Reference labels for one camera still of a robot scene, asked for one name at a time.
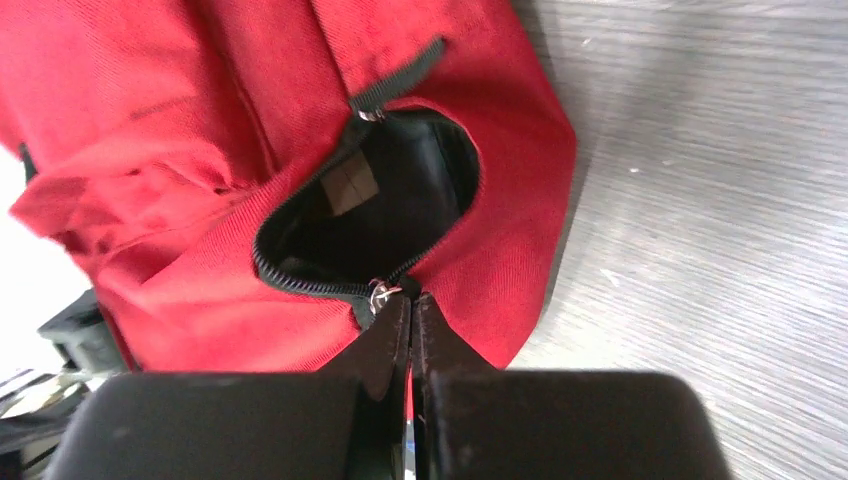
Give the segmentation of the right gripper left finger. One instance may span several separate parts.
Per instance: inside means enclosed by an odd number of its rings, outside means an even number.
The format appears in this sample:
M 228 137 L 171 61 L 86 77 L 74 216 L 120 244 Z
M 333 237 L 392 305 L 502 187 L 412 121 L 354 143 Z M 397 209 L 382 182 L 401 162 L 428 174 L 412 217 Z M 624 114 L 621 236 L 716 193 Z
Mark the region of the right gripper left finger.
M 124 374 L 81 406 L 49 479 L 401 479 L 411 302 L 313 373 Z

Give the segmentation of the red backpack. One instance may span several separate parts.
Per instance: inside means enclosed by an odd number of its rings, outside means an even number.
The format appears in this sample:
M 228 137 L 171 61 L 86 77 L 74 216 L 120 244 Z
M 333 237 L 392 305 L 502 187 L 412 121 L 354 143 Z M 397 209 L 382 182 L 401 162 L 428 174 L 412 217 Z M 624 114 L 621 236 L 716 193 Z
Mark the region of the red backpack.
M 317 369 L 414 286 L 508 365 L 576 163 L 508 1 L 5 1 L 1 141 L 159 372 Z

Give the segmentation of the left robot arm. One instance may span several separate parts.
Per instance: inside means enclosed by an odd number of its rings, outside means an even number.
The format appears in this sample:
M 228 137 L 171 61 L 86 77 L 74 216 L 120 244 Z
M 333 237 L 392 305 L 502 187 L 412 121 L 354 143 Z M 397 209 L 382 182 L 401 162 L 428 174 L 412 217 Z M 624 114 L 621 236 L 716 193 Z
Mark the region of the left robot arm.
M 53 371 L 20 369 L 1 378 L 3 479 L 41 479 L 86 397 L 105 380 L 134 368 L 91 290 L 37 333 L 52 345 L 61 364 Z

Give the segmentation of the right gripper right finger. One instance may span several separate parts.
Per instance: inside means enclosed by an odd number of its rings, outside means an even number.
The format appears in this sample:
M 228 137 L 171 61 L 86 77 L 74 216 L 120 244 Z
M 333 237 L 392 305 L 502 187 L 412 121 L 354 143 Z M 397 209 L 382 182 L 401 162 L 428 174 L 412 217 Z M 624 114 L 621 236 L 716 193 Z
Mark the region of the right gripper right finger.
M 502 370 L 447 323 L 412 310 L 415 468 L 421 479 L 728 479 L 705 407 L 650 371 Z

